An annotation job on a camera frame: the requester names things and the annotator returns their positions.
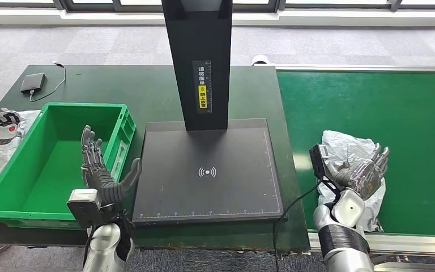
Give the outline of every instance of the black scanning platform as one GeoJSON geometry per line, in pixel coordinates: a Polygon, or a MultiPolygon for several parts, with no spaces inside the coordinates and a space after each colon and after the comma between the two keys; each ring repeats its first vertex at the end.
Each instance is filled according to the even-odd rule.
{"type": "Polygon", "coordinates": [[[147,124],[134,223],[276,220],[282,214],[266,119],[229,120],[227,130],[147,124]]]}

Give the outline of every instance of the wireless symbol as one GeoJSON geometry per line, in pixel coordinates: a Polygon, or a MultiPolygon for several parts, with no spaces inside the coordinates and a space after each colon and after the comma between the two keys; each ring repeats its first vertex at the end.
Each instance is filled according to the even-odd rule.
{"type": "Polygon", "coordinates": [[[215,177],[216,176],[216,168],[213,167],[209,170],[205,170],[204,168],[201,167],[198,171],[198,175],[199,175],[199,177],[204,177],[207,175],[215,177]]]}

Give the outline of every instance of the black cable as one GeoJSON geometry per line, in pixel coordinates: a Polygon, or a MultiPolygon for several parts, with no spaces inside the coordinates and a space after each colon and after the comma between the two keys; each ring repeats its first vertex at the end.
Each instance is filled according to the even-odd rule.
{"type": "Polygon", "coordinates": [[[30,102],[36,102],[36,101],[39,101],[39,100],[41,100],[41,99],[43,99],[43,98],[46,98],[46,97],[52,95],[53,93],[55,93],[55,91],[57,90],[57,88],[58,88],[62,83],[64,83],[64,81],[66,81],[66,67],[65,67],[64,65],[60,64],[60,63],[56,63],[56,62],[55,62],[54,64],[57,65],[57,66],[59,66],[59,67],[61,67],[61,68],[64,68],[64,78],[62,79],[61,82],[59,82],[59,84],[57,84],[57,86],[54,88],[54,91],[52,91],[52,92],[48,93],[47,95],[42,96],[42,97],[40,97],[40,98],[38,98],[38,99],[34,99],[34,100],[32,100],[32,95],[34,94],[34,90],[32,90],[32,91],[31,91],[31,96],[29,97],[29,101],[30,101],[30,102]]]}
{"type": "Polygon", "coordinates": [[[310,194],[312,191],[316,190],[316,188],[318,188],[321,181],[322,180],[319,180],[313,187],[311,187],[309,190],[307,190],[304,194],[302,194],[299,197],[297,197],[296,199],[294,199],[294,201],[291,204],[289,204],[289,206],[286,209],[284,209],[283,215],[281,215],[281,217],[272,224],[272,246],[274,247],[274,259],[275,259],[275,263],[276,263],[276,272],[279,272],[278,249],[276,247],[276,240],[278,239],[278,232],[277,232],[278,223],[284,219],[284,217],[286,216],[286,213],[289,211],[289,209],[291,209],[292,206],[294,206],[294,204],[296,204],[296,202],[303,199],[305,196],[310,194]]]}
{"type": "Polygon", "coordinates": [[[84,248],[83,268],[84,268],[84,265],[86,264],[87,254],[89,253],[89,247],[91,246],[92,236],[94,235],[95,231],[96,231],[96,225],[92,224],[91,225],[91,233],[89,234],[89,237],[87,237],[86,247],[84,248]]]}

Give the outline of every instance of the gray carpet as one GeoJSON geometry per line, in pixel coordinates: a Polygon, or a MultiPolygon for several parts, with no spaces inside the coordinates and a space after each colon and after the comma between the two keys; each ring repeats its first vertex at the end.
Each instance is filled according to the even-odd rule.
{"type": "MultiPolygon", "coordinates": [[[[82,248],[35,248],[14,246],[0,253],[0,272],[78,272],[82,248]]],[[[325,271],[321,256],[292,255],[279,262],[280,271],[325,271]]],[[[274,257],[268,253],[208,250],[137,250],[128,272],[252,272],[274,271],[274,257]]]]}
{"type": "MultiPolygon", "coordinates": [[[[274,63],[434,66],[435,29],[234,28],[231,63],[256,54],[274,63]]],[[[0,100],[29,64],[155,64],[172,59],[164,27],[0,26],[0,100]]],[[[0,254],[0,271],[80,271],[83,249],[27,249],[0,254]]],[[[321,257],[288,256],[282,271],[323,271],[321,257]]],[[[267,253],[137,251],[129,271],[274,271],[267,253]]]]}

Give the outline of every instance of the black power bank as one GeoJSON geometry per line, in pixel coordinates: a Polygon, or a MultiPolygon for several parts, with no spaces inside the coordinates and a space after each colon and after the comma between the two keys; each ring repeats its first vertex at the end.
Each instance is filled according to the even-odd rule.
{"type": "Polygon", "coordinates": [[[44,73],[26,75],[21,85],[20,91],[23,94],[28,94],[34,90],[34,94],[41,91],[46,76],[44,73]]]}

